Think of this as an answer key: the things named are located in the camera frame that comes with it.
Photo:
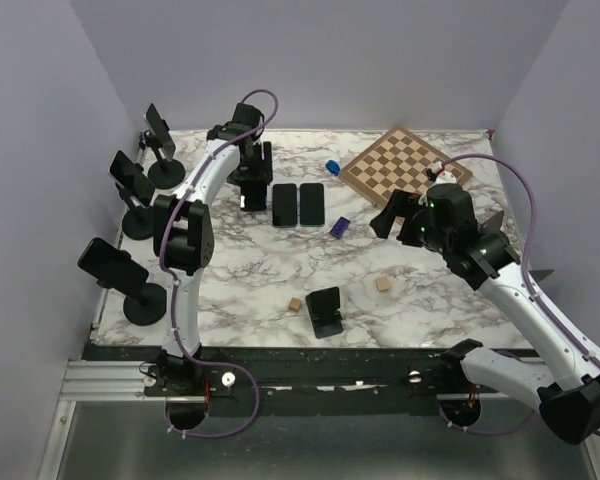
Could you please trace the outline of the black phone blue edge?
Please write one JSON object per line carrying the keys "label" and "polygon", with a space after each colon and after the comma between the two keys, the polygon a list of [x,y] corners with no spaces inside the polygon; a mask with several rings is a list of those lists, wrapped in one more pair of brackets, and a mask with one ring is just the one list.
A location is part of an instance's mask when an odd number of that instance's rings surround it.
{"label": "black phone blue edge", "polygon": [[321,227],[325,224],[324,185],[304,183],[300,185],[300,225]]}

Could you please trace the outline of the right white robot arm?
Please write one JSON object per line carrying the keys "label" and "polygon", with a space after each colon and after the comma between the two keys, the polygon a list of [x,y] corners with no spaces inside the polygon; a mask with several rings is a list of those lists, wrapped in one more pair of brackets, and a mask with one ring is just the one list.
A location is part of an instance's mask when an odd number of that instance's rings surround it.
{"label": "right white robot arm", "polygon": [[482,385],[538,412],[562,441],[578,445],[600,429],[600,348],[576,343],[583,335],[532,281],[496,220],[476,220],[471,196],[442,184],[426,195],[396,190],[370,226],[388,238],[403,220],[398,241],[442,256],[448,269],[487,298],[533,346],[544,364],[533,367],[474,340],[447,350],[440,379],[460,392]]}

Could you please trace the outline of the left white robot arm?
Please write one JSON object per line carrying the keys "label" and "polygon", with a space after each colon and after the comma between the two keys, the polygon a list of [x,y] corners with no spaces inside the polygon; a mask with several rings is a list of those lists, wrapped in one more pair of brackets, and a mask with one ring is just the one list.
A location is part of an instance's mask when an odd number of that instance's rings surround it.
{"label": "left white robot arm", "polygon": [[170,276],[168,330],[156,360],[157,381],[181,395],[201,395],[208,385],[199,359],[199,290],[214,253],[211,205],[221,187],[239,188],[239,207],[262,212],[272,182],[272,147],[260,137],[264,114],[242,101],[231,120],[207,132],[203,157],[171,195],[154,201],[154,253]]}

